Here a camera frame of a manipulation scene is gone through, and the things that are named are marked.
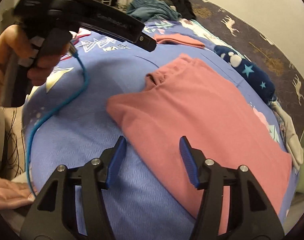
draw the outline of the blue cable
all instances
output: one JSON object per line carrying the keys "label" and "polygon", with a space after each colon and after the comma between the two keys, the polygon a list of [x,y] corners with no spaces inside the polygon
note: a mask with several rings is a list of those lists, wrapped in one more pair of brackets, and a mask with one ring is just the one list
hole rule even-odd
{"label": "blue cable", "polygon": [[82,87],[77,92],[75,92],[73,95],[71,95],[68,99],[66,99],[61,104],[59,104],[57,107],[53,108],[46,115],[44,115],[32,129],[30,138],[28,140],[27,150],[26,150],[25,170],[26,170],[26,175],[27,175],[27,183],[28,183],[29,188],[30,188],[31,192],[33,193],[34,197],[36,197],[36,194],[33,190],[31,178],[30,178],[31,149],[32,149],[32,142],[33,142],[34,135],[35,135],[36,131],[38,130],[38,128],[41,127],[42,124],[44,124],[51,116],[56,114],[64,106],[68,105],[70,102],[72,102],[74,99],[76,99],[87,88],[87,86],[89,84],[88,73],[87,73],[82,61],[80,60],[77,51],[75,53],[73,53],[72,56],[77,59],[77,61],[79,62],[80,66],[83,70],[84,83],[83,83]]}

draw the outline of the pink shirt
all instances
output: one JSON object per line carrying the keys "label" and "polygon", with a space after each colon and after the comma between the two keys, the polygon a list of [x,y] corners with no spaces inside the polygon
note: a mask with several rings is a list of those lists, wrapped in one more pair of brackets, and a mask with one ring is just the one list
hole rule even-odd
{"label": "pink shirt", "polygon": [[[291,156],[273,141],[239,90],[200,59],[182,54],[148,74],[143,92],[109,98],[107,111],[156,178],[194,217],[203,192],[188,179],[179,151],[183,135],[223,167],[247,165],[279,212]],[[220,234],[228,220],[226,192]]]}
{"label": "pink shirt", "polygon": [[204,49],[204,43],[193,39],[189,36],[181,35],[179,33],[175,34],[166,34],[166,35],[154,35],[154,39],[157,41],[158,44],[181,44],[196,47],[199,49]]}

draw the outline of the teal towel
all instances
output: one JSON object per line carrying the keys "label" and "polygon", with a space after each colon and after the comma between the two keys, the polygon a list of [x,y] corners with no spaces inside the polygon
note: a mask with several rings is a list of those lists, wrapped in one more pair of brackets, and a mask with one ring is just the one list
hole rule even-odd
{"label": "teal towel", "polygon": [[141,22],[154,19],[177,21],[181,17],[178,12],[172,10],[165,2],[158,0],[133,0],[129,4],[126,14]]}

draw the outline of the blue bedsheet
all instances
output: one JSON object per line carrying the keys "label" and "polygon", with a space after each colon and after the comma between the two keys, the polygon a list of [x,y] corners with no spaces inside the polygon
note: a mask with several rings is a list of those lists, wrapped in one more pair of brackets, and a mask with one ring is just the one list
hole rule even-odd
{"label": "blue bedsheet", "polygon": [[[153,33],[181,33],[201,40],[209,49],[214,47],[180,23],[157,21],[147,26],[144,30],[151,36]],[[262,112],[279,133],[277,121],[269,107],[230,65],[210,50],[185,45],[158,45],[154,52],[149,53],[97,33],[81,38],[77,46],[90,75],[90,84],[80,97],[46,121],[34,137],[31,173],[38,190],[58,165],[65,164],[69,168],[82,166],[92,158],[99,157],[104,149],[114,146],[122,132],[105,111],[106,100],[119,93],[141,91],[147,73],[172,61],[182,52],[202,59],[235,84],[247,102]],[[34,90],[23,110],[25,139],[44,113],[81,87],[81,71],[75,59],[61,61],[47,84]],[[286,151],[282,142],[280,147]],[[279,214],[281,221],[290,206],[296,180],[292,173]],[[103,197],[117,240],[189,239],[194,218],[158,182],[131,145],[127,148],[119,178],[108,191],[103,192]],[[78,189],[78,226],[79,231],[85,233],[80,202]]]}

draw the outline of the finger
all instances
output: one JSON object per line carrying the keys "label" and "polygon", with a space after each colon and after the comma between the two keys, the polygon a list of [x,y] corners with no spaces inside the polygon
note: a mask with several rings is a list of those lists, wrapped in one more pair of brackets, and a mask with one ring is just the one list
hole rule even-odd
{"label": "finger", "polygon": [[28,70],[27,77],[31,80],[37,80],[37,79],[46,79],[50,73],[52,72],[52,68],[40,68],[40,67],[33,67]]}
{"label": "finger", "polygon": [[70,48],[70,44],[68,43],[63,47],[63,49],[61,51],[61,55],[62,56],[65,55],[68,52],[69,48]]}
{"label": "finger", "polygon": [[38,87],[38,86],[45,84],[45,82],[46,82],[46,79],[35,79],[35,80],[32,80],[32,85]]}
{"label": "finger", "polygon": [[8,27],[0,36],[0,65],[6,64],[12,49],[21,58],[33,56],[32,46],[18,25]]}
{"label": "finger", "polygon": [[60,62],[61,56],[44,56],[37,61],[39,68],[53,68]]}

